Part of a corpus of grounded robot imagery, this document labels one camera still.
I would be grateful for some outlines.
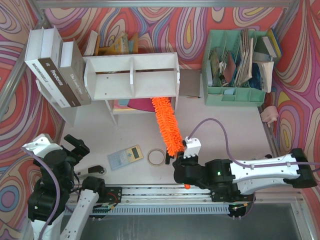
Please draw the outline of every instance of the calculator display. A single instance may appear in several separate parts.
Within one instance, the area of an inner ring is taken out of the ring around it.
[[[132,148],[131,150],[132,150],[132,152],[133,152],[134,158],[135,158],[135,159],[139,158],[139,153],[138,153],[138,151],[137,151],[137,148],[134,147],[134,148]]]

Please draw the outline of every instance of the orange feather duster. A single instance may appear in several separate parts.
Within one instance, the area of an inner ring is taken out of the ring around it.
[[[178,152],[184,150],[184,145],[171,103],[167,97],[154,97],[152,98],[152,104],[168,154],[175,156]]]

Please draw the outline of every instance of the white book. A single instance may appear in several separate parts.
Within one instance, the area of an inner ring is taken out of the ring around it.
[[[270,93],[272,85],[272,72],[274,69],[273,61],[253,61],[259,67],[261,90]]]
[[[265,44],[266,49],[268,50],[269,54],[273,57],[276,58],[277,57],[277,53],[276,50],[274,49],[274,46],[272,45],[270,39],[268,36],[263,36],[262,40]]]
[[[31,30],[29,33],[24,62],[55,99],[61,108],[70,107],[66,98],[59,91],[53,80],[39,62],[41,57],[44,29]]]
[[[86,41],[85,45],[81,49],[81,53],[83,56],[93,56],[96,49],[98,33],[95,31],[91,31],[88,40]]]
[[[244,74],[246,74],[246,67],[247,67],[247,60],[248,60],[248,55],[249,55],[249,51],[248,51],[248,47],[247,47],[247,35],[246,35],[246,30],[242,30],[242,56],[243,56],[243,62],[242,62],[242,66],[239,69],[239,75],[236,81],[236,86],[240,86],[243,83],[243,78],[244,78]]]

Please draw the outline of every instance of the white table surface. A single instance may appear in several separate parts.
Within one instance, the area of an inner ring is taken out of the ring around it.
[[[226,128],[229,148],[236,159],[250,160],[271,153],[258,108],[206,106],[202,86],[200,91],[202,98],[180,96],[178,99],[176,118],[183,138],[188,136],[200,121],[216,118]],[[67,134],[82,139],[90,148],[90,154],[75,166],[76,171],[102,165],[106,168],[103,178],[108,185],[175,184],[172,164],[152,166],[146,160],[151,149],[158,148],[166,152],[154,113],[119,115],[118,125],[114,125],[106,103],[93,101],[91,105],[78,108],[74,127],[66,124],[62,137]],[[217,123],[204,123],[194,137],[198,138],[202,145],[199,153],[200,164],[228,158],[224,134]],[[61,144],[72,149],[63,139]],[[144,159],[111,170],[107,156],[134,145],[140,145]]]

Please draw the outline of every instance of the gray book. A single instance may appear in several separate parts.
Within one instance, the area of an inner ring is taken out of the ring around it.
[[[62,44],[62,38],[56,27],[45,29],[43,31],[41,54],[38,61],[69,105],[71,107],[78,107],[81,105],[80,102],[58,70]]]
[[[81,105],[91,103],[91,98],[85,88],[85,66],[86,63],[77,43],[75,41],[64,42],[59,71]]]

